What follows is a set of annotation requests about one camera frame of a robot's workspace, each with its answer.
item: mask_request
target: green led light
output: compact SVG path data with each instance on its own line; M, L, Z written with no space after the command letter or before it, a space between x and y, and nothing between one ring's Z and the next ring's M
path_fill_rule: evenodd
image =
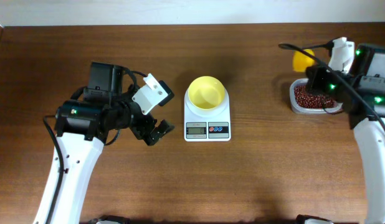
M376 103L382 102L382 98L378 97L378 96L374 97L374 100L375 100Z

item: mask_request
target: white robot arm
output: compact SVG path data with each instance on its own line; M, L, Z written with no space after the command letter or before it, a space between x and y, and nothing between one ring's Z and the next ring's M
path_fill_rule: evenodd
M354 87L379 116L383 117L384 127L370 111L357 103L352 96L347 95L343 86L336 91L327 90L324 86L337 80L329 78L331 75L326 69L316 67L312 70L314 73L307 70L307 75L311 79L309 88L325 92L344 103L343 108L349 113L350 125L354 130L363 161L368 200L365 223L382 224L385 223L385 48L363 44L355 50L354 42L348 41L346 37L332 40L332 43L332 49L328 48L331 50L328 66L339 71L340 76ZM297 223L325 224L331 221L299 215Z
M145 86L136 84L134 73L144 76ZM133 84L122 93L122 77L127 74ZM83 101L77 100L83 93ZM92 63L89 85L80 88L56 114L54 135L45 121L54 145L49 178L33 224L79 223L87 185L104 145L113 143L121 129L130 128L137 139L152 146L174 126L163 120L155 127L150 111L165 105L173 93L163 81L151 74L130 71L118 65ZM110 130L118 130L107 141ZM105 221L104 223L121 223Z

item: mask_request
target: yellow bowl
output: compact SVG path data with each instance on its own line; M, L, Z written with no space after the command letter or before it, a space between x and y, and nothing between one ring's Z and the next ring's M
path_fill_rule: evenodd
M305 49L304 51L308 52L312 56L315 53L311 49ZM292 66L293 70L296 72L305 72L307 67L310 67L315 64L315 61L306 55L295 51L293 54Z
M219 106L224 95L223 84L213 77L199 77L188 87L188 98L200 109L213 109Z

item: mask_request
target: bean container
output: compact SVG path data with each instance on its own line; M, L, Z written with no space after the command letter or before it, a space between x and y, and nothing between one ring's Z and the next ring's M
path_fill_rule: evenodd
M311 109L311 108L303 108L298 105L297 101L295 100L295 91L294 88L296 86L303 86L306 85L308 82L307 78L301 78L296 80L292 83L290 87L290 99L291 99L291 109L293 112L297 114L325 114L326 112L323 109ZM342 103L337 103L337 105L334 108L326 108L327 112L329 113L335 113L339 111L342 108Z

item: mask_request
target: scale display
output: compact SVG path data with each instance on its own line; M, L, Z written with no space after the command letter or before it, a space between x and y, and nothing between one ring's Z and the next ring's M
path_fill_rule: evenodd
M205 128L187 128L187 134L205 134Z

